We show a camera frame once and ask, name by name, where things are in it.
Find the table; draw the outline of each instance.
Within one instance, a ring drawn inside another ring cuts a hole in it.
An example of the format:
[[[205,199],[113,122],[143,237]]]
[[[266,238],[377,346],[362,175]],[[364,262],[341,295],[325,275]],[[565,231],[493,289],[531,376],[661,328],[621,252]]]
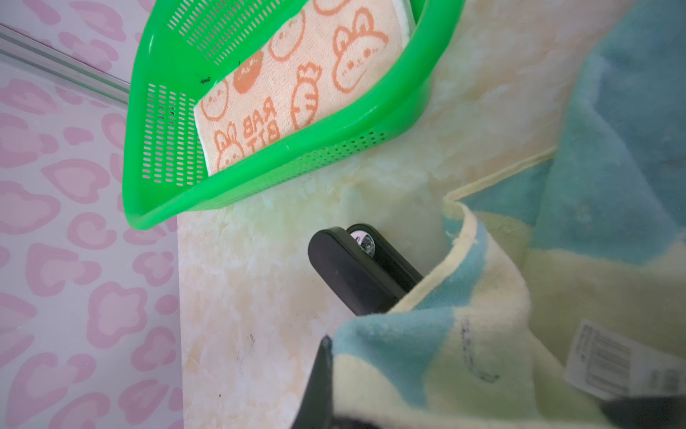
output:
[[[185,428],[289,428],[319,340],[353,317],[310,266],[310,237],[366,222],[427,274],[447,253],[441,198],[556,145],[584,56],[632,4],[468,1],[411,130],[180,215]]]

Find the peach towel with rabbit print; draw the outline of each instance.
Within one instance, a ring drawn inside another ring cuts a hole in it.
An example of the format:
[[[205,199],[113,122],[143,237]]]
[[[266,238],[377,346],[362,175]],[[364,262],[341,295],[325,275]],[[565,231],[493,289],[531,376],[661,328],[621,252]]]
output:
[[[215,174],[365,94],[414,28],[403,0],[309,0],[195,107]]]

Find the blue and yellow towel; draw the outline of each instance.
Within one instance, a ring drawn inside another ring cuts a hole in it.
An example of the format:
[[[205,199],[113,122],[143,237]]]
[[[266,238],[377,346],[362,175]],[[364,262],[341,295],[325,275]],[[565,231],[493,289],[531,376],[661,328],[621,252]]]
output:
[[[380,428],[604,427],[563,380],[588,319],[686,358],[686,3],[587,58],[556,152],[451,192],[452,248],[333,339],[336,415]]]

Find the basket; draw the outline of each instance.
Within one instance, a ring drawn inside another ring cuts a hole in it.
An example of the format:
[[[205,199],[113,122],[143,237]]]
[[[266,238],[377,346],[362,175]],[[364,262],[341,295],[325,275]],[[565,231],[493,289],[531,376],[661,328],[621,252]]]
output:
[[[183,211],[231,205],[388,141],[421,116],[431,71],[464,0],[411,0],[415,32],[369,92],[207,176],[193,107],[306,1],[157,1],[136,55],[126,125],[123,205],[131,227],[148,229]]]

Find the wall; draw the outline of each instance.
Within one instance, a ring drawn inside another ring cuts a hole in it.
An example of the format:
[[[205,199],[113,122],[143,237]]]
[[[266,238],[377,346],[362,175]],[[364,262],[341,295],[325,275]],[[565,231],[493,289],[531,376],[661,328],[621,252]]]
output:
[[[125,116],[0,64],[1,427],[183,427],[176,221],[126,223]]]
[[[0,1],[0,24],[126,82],[155,0]]]

